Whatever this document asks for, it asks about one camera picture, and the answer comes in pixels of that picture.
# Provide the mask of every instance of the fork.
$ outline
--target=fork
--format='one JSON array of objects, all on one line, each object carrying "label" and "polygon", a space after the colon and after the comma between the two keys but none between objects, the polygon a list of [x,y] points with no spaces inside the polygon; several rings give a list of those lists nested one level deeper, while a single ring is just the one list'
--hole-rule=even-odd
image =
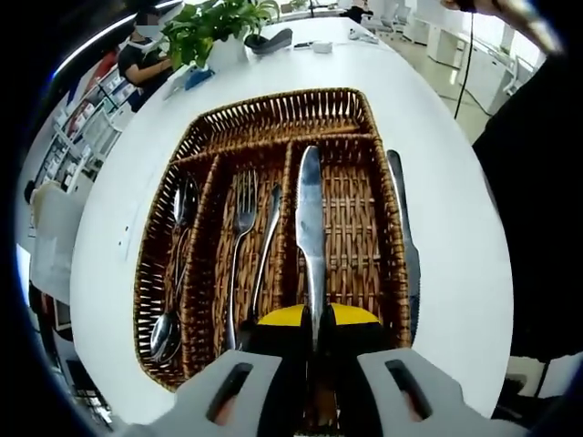
[{"label": "fork", "polygon": [[235,190],[237,211],[233,220],[233,230],[235,232],[235,244],[233,246],[233,257],[230,264],[229,288],[227,294],[227,334],[225,339],[225,349],[235,349],[235,320],[234,298],[235,274],[237,272],[237,257],[239,255],[240,243],[255,224],[257,216],[257,174],[254,170],[248,170],[235,177]]}]

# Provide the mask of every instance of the floor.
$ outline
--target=floor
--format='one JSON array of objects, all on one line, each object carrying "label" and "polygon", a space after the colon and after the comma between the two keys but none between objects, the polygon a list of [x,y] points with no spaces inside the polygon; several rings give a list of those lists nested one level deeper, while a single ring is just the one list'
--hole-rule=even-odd
[{"label": "floor", "polygon": [[[458,70],[430,59],[425,53],[425,46],[404,41],[401,36],[396,36],[393,40],[382,34],[378,36],[411,64],[441,97],[453,115],[462,90],[457,83]],[[464,91],[457,122],[464,130],[470,144],[474,143],[484,131],[489,118],[490,116],[482,110],[474,98]]]}]

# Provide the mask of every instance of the knife blade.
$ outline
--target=knife blade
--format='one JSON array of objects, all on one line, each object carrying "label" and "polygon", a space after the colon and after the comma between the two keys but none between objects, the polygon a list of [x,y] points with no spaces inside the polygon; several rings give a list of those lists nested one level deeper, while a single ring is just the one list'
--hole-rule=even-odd
[{"label": "knife blade", "polygon": [[394,150],[387,150],[386,157],[389,160],[389,168],[394,182],[399,205],[399,219],[403,230],[404,261],[407,268],[409,305],[411,306],[411,337],[415,339],[419,324],[419,301],[421,299],[421,267],[419,266],[419,250],[413,243],[411,227],[409,224],[409,212],[407,209],[407,196],[404,192],[403,165],[401,157]]},{"label": "knife blade", "polygon": [[315,146],[303,152],[298,176],[295,238],[306,259],[308,307],[312,324],[312,348],[318,349],[320,320],[324,310],[326,263],[320,153]]}]

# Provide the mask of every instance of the wicker basket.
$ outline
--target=wicker basket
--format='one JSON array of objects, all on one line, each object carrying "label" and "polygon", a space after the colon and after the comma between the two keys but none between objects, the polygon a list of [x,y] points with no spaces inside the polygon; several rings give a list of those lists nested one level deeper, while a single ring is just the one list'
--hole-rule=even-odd
[{"label": "wicker basket", "polygon": [[[299,102],[298,110],[286,114],[312,114],[317,119],[303,117],[294,124],[269,111],[259,117],[258,110],[249,109],[282,107],[282,103],[270,103],[273,101]],[[313,101],[321,102],[319,105],[336,102],[333,107],[347,112],[328,119],[322,115],[326,111],[309,107]],[[220,108],[217,114],[220,116],[208,113],[190,126],[150,210],[138,260],[134,310],[138,360],[144,371],[175,390],[220,353],[234,238],[233,176],[243,169],[257,170],[259,207],[255,226],[240,248],[235,322],[238,325],[247,315],[271,188],[276,182],[282,186],[281,217],[263,273],[260,315],[303,302],[305,266],[295,243],[294,202],[302,152],[309,145],[318,146],[321,153],[329,301],[368,309],[384,322],[395,347],[410,346],[398,209],[383,145],[364,97],[344,89],[311,90],[242,102]],[[230,120],[228,114],[249,117],[248,129]],[[177,241],[172,233],[170,199],[179,173],[197,180],[201,197],[185,245],[187,271],[179,308],[182,349],[172,362],[158,365],[149,357],[148,340],[154,321],[168,303],[164,278],[173,268]]]}]

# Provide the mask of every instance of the white flower pot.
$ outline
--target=white flower pot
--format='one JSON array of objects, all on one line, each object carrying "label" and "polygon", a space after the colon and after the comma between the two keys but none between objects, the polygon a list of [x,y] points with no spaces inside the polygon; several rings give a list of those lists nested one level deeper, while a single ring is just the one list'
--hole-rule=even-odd
[{"label": "white flower pot", "polygon": [[247,62],[245,45],[233,35],[229,35],[229,39],[225,42],[215,41],[207,59],[207,65],[215,73],[244,62]]}]

